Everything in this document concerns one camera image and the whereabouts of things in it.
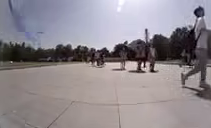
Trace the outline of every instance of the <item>green tree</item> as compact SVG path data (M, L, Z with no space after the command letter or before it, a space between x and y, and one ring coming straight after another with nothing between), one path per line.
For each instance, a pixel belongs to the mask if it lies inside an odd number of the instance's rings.
M169 39L163 35L154 35L152 43L156 48L158 60L166 60L169 56Z
M176 28L170 36L171 55L174 59L179 59L183 49L186 47L188 27Z
M110 56L110 51L104 47L100 50L106 57L109 57Z

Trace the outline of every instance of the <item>man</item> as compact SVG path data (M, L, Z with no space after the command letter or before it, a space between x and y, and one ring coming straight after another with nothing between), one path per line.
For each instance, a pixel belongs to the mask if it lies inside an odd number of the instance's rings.
M155 68L155 61L156 61L156 49L153 46L153 44L151 44L150 48L149 48L149 61L150 61L150 72L155 72L154 68Z
M121 70L125 70L125 63L126 63L126 60L127 60L126 48L123 47L119 54L120 54L120 57L121 57Z
M92 66L95 66L95 51L92 51L91 53L91 63L92 63Z
M96 59L96 65L100 66L100 51L97 50L97 52L95 53L95 59Z
M200 86L201 88L206 88L206 69L207 69L207 41L208 41L208 32L205 24L205 11L204 8L198 7L194 11L195 16L197 17L195 25L195 39L197 39L197 45L195 54L197 57L197 62L194 69L189 71L187 74L181 74L182 85L185 85L185 81L188 77L201 72Z
M137 70L141 71L142 61L145 57L145 43L143 41L138 42L138 46L136 48L136 60L138 62Z

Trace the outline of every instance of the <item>person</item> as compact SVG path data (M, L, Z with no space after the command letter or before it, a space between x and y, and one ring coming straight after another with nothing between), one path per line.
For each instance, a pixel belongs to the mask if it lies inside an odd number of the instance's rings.
M126 64L126 60L127 60L126 48L123 47L119 54L120 54L120 57L121 57L121 69L125 70L125 64Z
M205 11L203 7L198 7L194 11L196 19L195 24L195 39L197 39L195 54L197 57L197 61L195 64L195 67L189 71L188 73L184 74L181 73L181 82L182 85L185 85L185 81L188 79L188 77L201 72L201 78L200 78L200 86L201 88L206 88L206 69L207 69L207 61L208 61L208 55L207 55L207 40L208 40L208 32L206 29L205 24Z
M96 65L100 66L100 51L95 53Z
M143 58L145 57L145 45L143 42L139 42L136 48L136 60L138 62L137 71L141 71L141 65Z
M101 65L105 65L105 54L104 53L100 54L100 61L101 61Z
M145 57L143 57L143 68L146 68L146 61L148 60L149 47L145 45Z
M155 68L156 55L157 55L156 49L153 46L153 44L151 44L149 48L149 53L148 53L148 57L150 61L150 72L155 72L154 68Z
M92 66L95 66L95 51L92 51L91 53L91 64Z

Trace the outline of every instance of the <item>leg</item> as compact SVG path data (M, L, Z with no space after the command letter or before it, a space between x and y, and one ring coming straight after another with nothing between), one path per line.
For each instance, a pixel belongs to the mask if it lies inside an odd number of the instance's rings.
M198 73L199 71L201 71L201 60L202 60L202 53L200 52L200 50L196 50L196 55L198 57L198 60L196 61L195 67L194 69L192 69L191 71L189 71L187 74L181 74L181 82L182 85L185 85L185 80L188 79L188 77Z
M124 62L123 62L123 69L125 69L125 60L124 60Z
M206 81L206 74L207 74L207 51L202 51L202 58L201 58L201 81Z

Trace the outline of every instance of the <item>pavement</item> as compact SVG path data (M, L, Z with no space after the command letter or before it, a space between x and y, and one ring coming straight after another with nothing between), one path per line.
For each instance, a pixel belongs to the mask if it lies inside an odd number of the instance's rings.
M1 128L211 128L211 89L189 68L158 64L157 73L119 63L0 71ZM207 81L211 86L211 68Z
M179 65L181 60L169 60L169 61L157 61L159 64L168 64L168 65ZM211 59L208 60L208 67L211 67Z

